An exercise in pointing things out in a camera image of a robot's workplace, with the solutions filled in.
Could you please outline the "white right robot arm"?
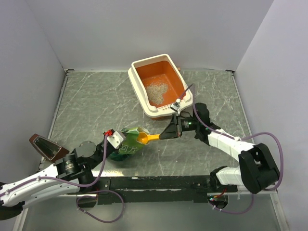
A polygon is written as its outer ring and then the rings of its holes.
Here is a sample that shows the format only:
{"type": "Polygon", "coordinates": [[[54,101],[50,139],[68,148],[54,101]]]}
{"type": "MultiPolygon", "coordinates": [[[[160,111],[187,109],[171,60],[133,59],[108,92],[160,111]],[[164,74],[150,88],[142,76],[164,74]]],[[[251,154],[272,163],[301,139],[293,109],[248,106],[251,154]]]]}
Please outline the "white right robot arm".
{"type": "Polygon", "coordinates": [[[226,133],[211,122],[206,104],[194,104],[193,114],[188,117],[181,116],[179,102],[173,103],[170,108],[174,113],[159,139],[175,139],[183,132],[194,131],[195,139],[223,151],[239,163],[238,167],[221,166],[213,170],[209,180],[212,190],[220,192],[226,186],[235,185],[244,186],[249,192],[257,194],[273,190],[281,182],[282,173],[267,145],[246,142],[226,133]]]}

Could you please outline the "green cat litter bag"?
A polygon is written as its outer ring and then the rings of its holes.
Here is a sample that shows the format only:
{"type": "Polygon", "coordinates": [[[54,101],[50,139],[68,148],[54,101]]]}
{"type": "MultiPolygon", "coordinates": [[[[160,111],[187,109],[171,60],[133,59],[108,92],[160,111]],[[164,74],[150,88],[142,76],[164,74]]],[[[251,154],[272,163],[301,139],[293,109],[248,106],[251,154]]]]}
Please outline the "green cat litter bag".
{"type": "Polygon", "coordinates": [[[108,158],[114,161],[123,161],[128,157],[136,154],[145,145],[136,141],[140,132],[146,132],[150,134],[145,128],[134,127],[134,128],[123,128],[120,130],[126,137],[125,141],[121,146],[116,149],[108,158]]]}

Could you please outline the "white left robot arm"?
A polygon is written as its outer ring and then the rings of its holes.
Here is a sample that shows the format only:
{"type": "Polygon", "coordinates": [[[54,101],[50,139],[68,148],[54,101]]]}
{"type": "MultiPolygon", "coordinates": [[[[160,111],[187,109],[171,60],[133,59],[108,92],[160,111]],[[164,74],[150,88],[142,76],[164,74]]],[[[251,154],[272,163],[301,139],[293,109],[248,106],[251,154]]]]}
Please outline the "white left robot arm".
{"type": "Polygon", "coordinates": [[[67,193],[90,193],[99,180],[92,170],[115,151],[109,142],[85,141],[46,169],[0,187],[0,219],[7,220],[39,201],[67,193]]]}

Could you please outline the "yellow plastic litter scoop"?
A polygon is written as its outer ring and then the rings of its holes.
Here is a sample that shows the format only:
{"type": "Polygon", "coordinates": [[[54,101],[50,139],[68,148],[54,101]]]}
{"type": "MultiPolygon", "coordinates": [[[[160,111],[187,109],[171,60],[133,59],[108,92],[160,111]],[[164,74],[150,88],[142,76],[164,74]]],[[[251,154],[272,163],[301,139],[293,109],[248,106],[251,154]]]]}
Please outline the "yellow plastic litter scoop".
{"type": "Polygon", "coordinates": [[[136,139],[137,142],[147,145],[151,141],[159,140],[159,134],[147,134],[146,132],[140,132],[136,139]]]}

